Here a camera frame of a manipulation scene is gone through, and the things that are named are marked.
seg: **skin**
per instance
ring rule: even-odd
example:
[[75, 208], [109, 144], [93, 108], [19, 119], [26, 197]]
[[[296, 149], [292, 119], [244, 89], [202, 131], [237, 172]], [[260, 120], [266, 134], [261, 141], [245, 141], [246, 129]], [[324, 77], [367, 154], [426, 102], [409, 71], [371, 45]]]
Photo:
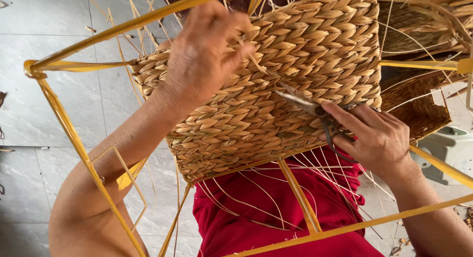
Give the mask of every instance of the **skin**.
[[[150, 155], [168, 131], [210, 99], [254, 51], [245, 45], [223, 55], [227, 42], [248, 29], [250, 21], [245, 14], [228, 13], [217, 1], [194, 8], [172, 42], [166, 81], [89, 153], [90, 159], [112, 145], [129, 168]], [[350, 113], [331, 103], [322, 106], [358, 136], [354, 143], [340, 137], [334, 138], [334, 143], [387, 182], [400, 211], [440, 202], [409, 157], [406, 125], [363, 105]], [[94, 167], [105, 178], [105, 188], [131, 227], [123, 203], [131, 185], [119, 191], [116, 184], [124, 172], [121, 164], [109, 153]], [[473, 256], [473, 233], [452, 210], [442, 209], [403, 222], [420, 256]], [[134, 235], [148, 254], [138, 232]], [[51, 256], [138, 256], [82, 162], [70, 172], [58, 193], [51, 211], [49, 244]]]

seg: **scissors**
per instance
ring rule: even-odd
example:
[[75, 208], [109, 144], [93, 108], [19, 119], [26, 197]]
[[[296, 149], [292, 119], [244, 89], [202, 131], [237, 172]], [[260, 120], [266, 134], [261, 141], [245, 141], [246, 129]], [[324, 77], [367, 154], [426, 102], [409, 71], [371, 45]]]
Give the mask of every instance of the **scissors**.
[[[281, 86], [284, 87], [284, 89], [287, 92], [281, 92], [281, 91], [276, 90], [275, 91], [276, 93], [278, 93], [281, 97], [284, 97], [290, 103], [300, 107], [301, 109], [304, 109], [305, 111], [307, 111], [311, 115], [315, 115], [316, 117], [318, 117], [320, 119], [320, 122], [322, 122], [322, 125], [323, 125], [323, 130], [325, 131], [325, 136], [327, 137], [327, 143], [330, 146], [330, 148], [335, 152], [336, 155], [338, 155], [340, 158], [342, 158], [342, 159], [344, 159], [348, 162], [359, 163], [358, 161], [356, 161], [354, 159], [346, 157], [345, 155], [340, 153], [337, 149], [335, 149], [333, 141], [332, 141], [334, 136], [340, 135], [343, 138], [349, 140], [350, 142], [354, 142], [355, 139], [353, 139], [353, 138], [349, 137], [348, 135], [346, 135], [346, 133], [349, 133], [350, 131], [348, 131], [348, 130], [347, 131], [339, 130], [336, 127], [337, 126], [336, 120], [334, 120], [334, 118], [330, 114], [328, 114], [322, 108], [321, 105], [313, 102], [311, 100], [311, 98], [305, 96], [300, 91], [296, 90], [295, 88], [293, 88], [293, 87], [291, 87], [291, 86], [289, 86], [285, 83], [281, 83]], [[348, 110], [348, 109], [351, 109], [354, 105], [357, 105], [357, 104], [360, 104], [360, 103], [347, 104], [347, 105], [343, 106], [342, 108], [345, 109], [345, 110]]]

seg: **red shirt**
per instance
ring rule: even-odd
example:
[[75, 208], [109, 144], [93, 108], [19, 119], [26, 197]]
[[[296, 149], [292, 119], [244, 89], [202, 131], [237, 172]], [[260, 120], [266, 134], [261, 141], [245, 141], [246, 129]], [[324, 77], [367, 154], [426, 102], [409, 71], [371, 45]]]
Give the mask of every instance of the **red shirt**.
[[[304, 155], [298, 154], [287, 158], [286, 162], [292, 168], [292, 173], [299, 185], [303, 187], [322, 230], [332, 230], [363, 221], [358, 213], [358, 205], [362, 206], [365, 203], [362, 196], [355, 196], [344, 189], [341, 189], [343, 194], [340, 193], [338, 187], [315, 169], [316, 172], [310, 169], [294, 169], [298, 165], [318, 167], [327, 166], [327, 163], [330, 166], [339, 166], [340, 161], [341, 166], [347, 167], [343, 168], [343, 171], [340, 168], [331, 168], [333, 175], [328, 169], [326, 169], [327, 174], [322, 169], [320, 171], [325, 177], [335, 180], [342, 187], [356, 193], [360, 185], [356, 178], [363, 173], [362, 167], [353, 166], [352, 163], [342, 159], [338, 161], [334, 152], [328, 147], [315, 149], [313, 153], [320, 161], [320, 165], [310, 151]], [[241, 173], [236, 172], [196, 184], [193, 214], [203, 238], [198, 256], [220, 257], [309, 235], [302, 209], [289, 184], [277, 180], [285, 180], [278, 164], [267, 163], [257, 168], [277, 169], [256, 169], [259, 174], [251, 170], [241, 171]], [[284, 223], [286, 230], [278, 230], [254, 223], [251, 220], [278, 228], [283, 227], [281, 220], [257, 208], [278, 218], [282, 216], [282, 219], [290, 224]], [[348, 232], [323, 240], [269, 251], [258, 256], [383, 256], [364, 239], [364, 232], [364, 230]]]

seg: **person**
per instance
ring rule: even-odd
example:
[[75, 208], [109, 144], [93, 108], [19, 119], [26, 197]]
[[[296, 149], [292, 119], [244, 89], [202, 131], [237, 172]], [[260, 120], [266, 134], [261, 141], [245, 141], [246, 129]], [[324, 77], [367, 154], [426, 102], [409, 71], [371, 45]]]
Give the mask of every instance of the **person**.
[[[166, 81], [90, 152], [90, 158], [112, 145], [129, 167], [150, 155], [168, 131], [212, 97], [254, 51], [246, 44], [231, 55], [222, 55], [228, 41], [248, 29], [250, 21], [245, 14], [228, 13], [217, 1], [192, 9], [183, 30], [172, 41]], [[358, 105], [349, 112], [329, 102], [322, 106], [358, 137], [352, 143], [336, 136], [334, 143], [387, 183], [397, 199], [399, 211], [440, 202], [419, 166], [410, 158], [409, 128], [405, 124], [388, 113], [376, 113], [366, 105]], [[328, 148], [305, 156], [296, 155], [288, 158], [287, 163], [292, 167], [310, 166], [316, 160], [327, 160], [327, 165], [336, 162], [338, 166], [336, 156]], [[356, 208], [364, 201], [359, 195], [355, 196], [359, 186], [356, 178], [363, 172], [362, 167], [347, 162], [342, 166], [352, 167], [333, 170], [327, 177], [309, 169], [292, 169], [324, 231], [362, 221]], [[123, 174], [121, 164], [109, 153], [94, 167], [98, 175], [107, 179], [104, 186], [131, 227], [133, 223], [123, 202], [131, 185], [119, 191], [115, 181]], [[348, 177], [337, 178], [342, 173]], [[333, 180], [343, 189], [335, 187]], [[283, 181], [281, 170], [261, 169], [233, 173], [196, 185], [193, 213], [203, 237], [198, 254], [219, 257], [307, 236], [300, 206]], [[417, 256], [473, 256], [473, 233], [451, 209], [405, 218], [403, 223]], [[134, 235], [147, 254], [137, 230]], [[358, 230], [262, 255], [381, 256], [363, 235], [364, 231]], [[49, 244], [53, 257], [138, 256], [82, 162], [70, 172], [57, 195], [51, 211]]]

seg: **woven basket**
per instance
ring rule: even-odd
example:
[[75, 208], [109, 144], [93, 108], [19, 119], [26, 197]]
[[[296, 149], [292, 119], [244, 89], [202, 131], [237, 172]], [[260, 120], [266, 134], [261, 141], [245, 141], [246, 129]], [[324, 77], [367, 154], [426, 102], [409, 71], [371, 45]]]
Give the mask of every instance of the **woven basket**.
[[[300, 0], [251, 18], [243, 36], [251, 62], [166, 136], [180, 172], [191, 180], [241, 164], [321, 146], [319, 119], [273, 92], [284, 82], [316, 102], [380, 107], [377, 0]], [[232, 42], [230, 49], [239, 44]], [[131, 61], [145, 96], [166, 79], [170, 50]]]
[[[456, 73], [447, 72], [447, 75], [452, 82], [466, 80], [466, 76]], [[381, 109], [387, 111], [415, 97], [428, 94], [432, 89], [449, 84], [441, 71], [401, 70], [398, 76], [381, 83]], [[452, 121], [447, 108], [435, 105], [431, 95], [417, 98], [389, 113], [409, 126], [411, 143], [423, 139]]]
[[[394, 2], [389, 26], [412, 36], [432, 54], [446, 51], [469, 53], [471, 44], [470, 34], [473, 31], [473, 0], [421, 1], [424, 4], [415, 4], [419, 2], [413, 0], [408, 0], [406, 4], [404, 2]], [[447, 12], [439, 12], [439, 9], [428, 6], [428, 3], [441, 6]], [[390, 4], [390, 1], [380, 1], [379, 22], [387, 23]], [[383, 38], [385, 29], [385, 26], [380, 26], [380, 38]], [[410, 53], [420, 54], [414, 59], [426, 56], [425, 51], [417, 43], [392, 29], [389, 29], [387, 32], [382, 56], [399, 54], [385, 53], [384, 51], [411, 51]]]

